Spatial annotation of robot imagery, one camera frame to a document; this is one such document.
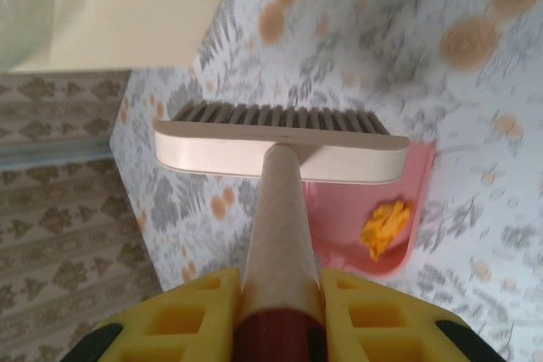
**pink dustpan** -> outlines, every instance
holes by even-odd
[[[412,143],[404,175],[392,184],[306,183],[305,205],[311,238],[316,254],[322,258],[322,267],[372,278],[400,271],[413,250],[433,158],[433,146]],[[411,201],[414,209],[400,235],[375,262],[360,244],[360,235],[373,210],[396,199]]]

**yellow debris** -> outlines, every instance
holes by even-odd
[[[360,243],[367,246],[374,261],[379,260],[379,256],[404,229],[412,210],[411,203],[396,201],[380,205],[373,211],[372,218],[364,225]]]

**plastic bag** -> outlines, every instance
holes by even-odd
[[[0,70],[35,53],[53,27],[54,0],[0,0]]]

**dark bristles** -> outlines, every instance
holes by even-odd
[[[270,105],[232,105],[230,103],[188,103],[174,121],[230,125],[294,127],[321,131],[351,131],[389,135],[373,112],[337,109],[283,108]]]

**wooden handle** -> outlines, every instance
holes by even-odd
[[[299,158],[282,145],[264,155],[238,322],[276,308],[324,324]]]

